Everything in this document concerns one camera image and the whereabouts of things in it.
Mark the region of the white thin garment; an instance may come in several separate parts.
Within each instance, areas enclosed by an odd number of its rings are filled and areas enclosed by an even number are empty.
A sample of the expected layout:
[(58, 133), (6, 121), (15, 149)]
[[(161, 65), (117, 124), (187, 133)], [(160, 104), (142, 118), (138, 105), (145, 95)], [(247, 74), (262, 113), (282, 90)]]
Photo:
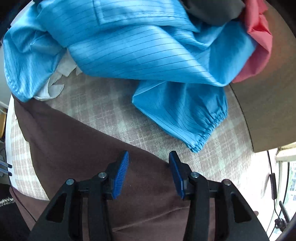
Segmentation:
[(34, 96), (34, 99), (39, 101), (48, 101), (58, 97), (64, 89), (64, 85), (56, 84), (56, 82), (63, 76), (68, 77), (73, 71), (75, 71), (77, 76), (82, 73), (81, 69), (71, 57), (69, 50), (67, 50), (65, 55), (60, 60), (55, 72)]

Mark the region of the dark grey garment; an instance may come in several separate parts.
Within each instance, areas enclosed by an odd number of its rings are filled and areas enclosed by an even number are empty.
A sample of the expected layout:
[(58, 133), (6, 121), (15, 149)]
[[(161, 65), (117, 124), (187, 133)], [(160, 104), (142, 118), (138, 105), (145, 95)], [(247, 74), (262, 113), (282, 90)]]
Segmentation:
[(187, 0), (180, 3), (187, 13), (214, 26), (222, 26), (236, 19), (245, 8), (241, 0)]

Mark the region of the brown garment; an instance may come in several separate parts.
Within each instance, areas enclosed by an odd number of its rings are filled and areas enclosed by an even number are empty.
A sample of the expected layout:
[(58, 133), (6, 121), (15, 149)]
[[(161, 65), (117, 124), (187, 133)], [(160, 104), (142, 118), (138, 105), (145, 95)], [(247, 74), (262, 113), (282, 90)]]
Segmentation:
[(35, 173), (49, 198), (67, 179), (90, 179), (128, 151), (129, 166), (121, 194), (108, 203), (114, 239), (183, 239), (190, 203), (178, 196), (165, 160), (44, 102), (15, 99), (14, 109), (30, 145)]

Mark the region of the plaid checked table cloth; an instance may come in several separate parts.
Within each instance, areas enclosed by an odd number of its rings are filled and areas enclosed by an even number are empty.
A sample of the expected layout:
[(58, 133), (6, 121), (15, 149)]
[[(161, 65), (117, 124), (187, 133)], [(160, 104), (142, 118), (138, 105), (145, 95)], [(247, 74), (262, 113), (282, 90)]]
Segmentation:
[(245, 177), (251, 162), (252, 144), (248, 129), (231, 89), (225, 87), (227, 118), (215, 129), (199, 153), (167, 135), (132, 104), (137, 83), (108, 80), (71, 73), (59, 79), (64, 85), (60, 95), (47, 104), (68, 116), (130, 145), (166, 160), (175, 150), (192, 170), (215, 181), (230, 179), (247, 196)]

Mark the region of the blue striped work coat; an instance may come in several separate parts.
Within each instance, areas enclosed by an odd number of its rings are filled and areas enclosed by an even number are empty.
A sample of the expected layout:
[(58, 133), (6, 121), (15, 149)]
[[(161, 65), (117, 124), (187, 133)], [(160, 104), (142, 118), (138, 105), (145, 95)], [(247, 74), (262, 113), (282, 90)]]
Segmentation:
[(210, 26), (179, 1), (41, 1), (6, 32), (4, 74), (23, 102), (66, 53), (87, 75), (138, 80), (133, 104), (196, 153), (226, 118), (224, 87), (256, 45), (242, 22)]

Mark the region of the red garment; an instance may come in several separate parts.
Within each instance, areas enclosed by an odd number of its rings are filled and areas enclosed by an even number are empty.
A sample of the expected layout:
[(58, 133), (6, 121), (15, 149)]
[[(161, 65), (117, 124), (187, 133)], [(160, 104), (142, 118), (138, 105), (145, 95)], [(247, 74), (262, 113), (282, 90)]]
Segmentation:
[(265, 1), (245, 1), (245, 10), (242, 19), (248, 35), (257, 43), (257, 47), (249, 57), (233, 83), (241, 82), (247, 78), (258, 75), (266, 67), (271, 57), (273, 35), (269, 30), (265, 16), (268, 8)]

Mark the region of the brown cardboard box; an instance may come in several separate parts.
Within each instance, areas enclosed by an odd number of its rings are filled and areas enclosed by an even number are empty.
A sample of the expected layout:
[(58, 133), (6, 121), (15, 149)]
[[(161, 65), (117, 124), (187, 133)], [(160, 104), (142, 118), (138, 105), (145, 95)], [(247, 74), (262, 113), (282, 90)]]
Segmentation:
[(295, 142), (295, 22), (278, 1), (267, 6), (271, 58), (258, 75), (231, 85), (256, 153)]

